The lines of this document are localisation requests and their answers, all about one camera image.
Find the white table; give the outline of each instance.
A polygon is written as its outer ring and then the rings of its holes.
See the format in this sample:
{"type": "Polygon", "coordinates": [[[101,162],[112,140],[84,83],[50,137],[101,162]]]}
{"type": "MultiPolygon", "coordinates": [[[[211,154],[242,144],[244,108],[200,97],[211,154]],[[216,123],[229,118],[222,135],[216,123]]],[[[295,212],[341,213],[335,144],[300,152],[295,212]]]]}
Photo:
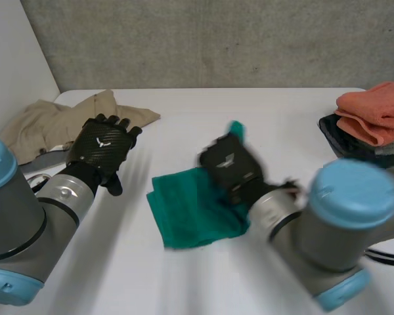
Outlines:
{"type": "MultiPolygon", "coordinates": [[[[119,104],[150,108],[161,120],[144,128],[120,171],[124,194],[100,189],[96,201],[34,302],[0,306],[0,315],[322,314],[281,260],[251,233],[190,251],[165,251],[146,200],[151,178],[196,165],[196,156],[231,120],[269,178],[307,186],[335,159],[317,127],[335,100],[357,89],[114,90],[119,104]]],[[[98,91],[70,91],[75,105],[98,91]]],[[[55,167],[49,173],[56,173],[55,167]]],[[[394,240],[379,245],[394,252],[394,240]]],[[[394,314],[394,267],[365,261],[374,281],[333,314],[394,314]]]]}

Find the teal cloth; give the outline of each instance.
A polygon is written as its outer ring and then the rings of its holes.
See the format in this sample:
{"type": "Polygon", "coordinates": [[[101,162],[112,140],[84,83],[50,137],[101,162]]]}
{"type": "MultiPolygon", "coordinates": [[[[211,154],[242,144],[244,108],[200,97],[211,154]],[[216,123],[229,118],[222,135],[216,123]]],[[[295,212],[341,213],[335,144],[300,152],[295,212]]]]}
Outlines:
{"type": "MultiPolygon", "coordinates": [[[[233,121],[229,132],[244,141],[241,123],[233,121]]],[[[154,177],[152,184],[147,200],[165,247],[203,246],[241,236],[248,229],[248,207],[231,205],[205,169],[154,177]]]]}

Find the gray wall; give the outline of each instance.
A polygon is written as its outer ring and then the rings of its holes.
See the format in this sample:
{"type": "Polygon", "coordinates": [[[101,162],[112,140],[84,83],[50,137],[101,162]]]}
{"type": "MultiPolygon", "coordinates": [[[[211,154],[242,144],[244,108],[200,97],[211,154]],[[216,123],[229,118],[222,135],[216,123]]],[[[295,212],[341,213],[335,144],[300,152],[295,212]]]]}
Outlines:
{"type": "Polygon", "coordinates": [[[394,80],[394,0],[22,4],[61,91],[394,80]]]}

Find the beige cloth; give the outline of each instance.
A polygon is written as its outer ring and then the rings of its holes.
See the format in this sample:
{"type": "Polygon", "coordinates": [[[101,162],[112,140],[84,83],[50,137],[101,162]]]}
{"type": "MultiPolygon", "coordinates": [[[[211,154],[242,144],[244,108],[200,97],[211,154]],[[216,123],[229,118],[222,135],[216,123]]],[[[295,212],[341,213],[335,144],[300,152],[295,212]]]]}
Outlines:
{"type": "Polygon", "coordinates": [[[129,129],[143,127],[160,118],[147,109],[117,105],[111,90],[95,94],[71,108],[38,100],[12,120],[0,133],[0,139],[22,165],[33,161],[55,146],[74,141],[83,124],[98,114],[117,115],[131,120],[129,129]]]}

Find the folded towel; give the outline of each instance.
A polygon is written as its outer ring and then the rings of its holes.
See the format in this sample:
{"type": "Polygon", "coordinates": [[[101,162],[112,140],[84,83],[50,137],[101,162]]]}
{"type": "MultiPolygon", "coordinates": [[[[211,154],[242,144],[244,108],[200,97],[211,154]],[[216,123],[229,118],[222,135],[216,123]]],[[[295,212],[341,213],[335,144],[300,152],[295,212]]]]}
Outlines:
{"type": "Polygon", "coordinates": [[[143,127],[160,118],[151,110],[117,105],[111,90],[95,94],[71,108],[38,100],[12,120],[0,133],[0,139],[22,165],[56,146],[70,147],[83,124],[98,114],[117,115],[131,120],[129,128],[143,127]]]}
{"type": "Polygon", "coordinates": [[[394,141],[394,82],[368,91],[349,92],[337,99],[338,127],[371,146],[394,141]]]}
{"type": "MultiPolygon", "coordinates": [[[[243,126],[235,121],[229,132],[241,140],[243,126]]],[[[147,195],[164,246],[185,249],[234,238],[248,229],[248,207],[231,205],[202,168],[152,179],[154,191],[147,195]]]]}
{"type": "Polygon", "coordinates": [[[374,149],[377,148],[368,146],[341,130],[337,126],[339,119],[340,116],[332,114],[321,118],[318,122],[321,132],[338,158],[370,162],[385,169],[394,166],[394,154],[376,154],[374,149]]]}

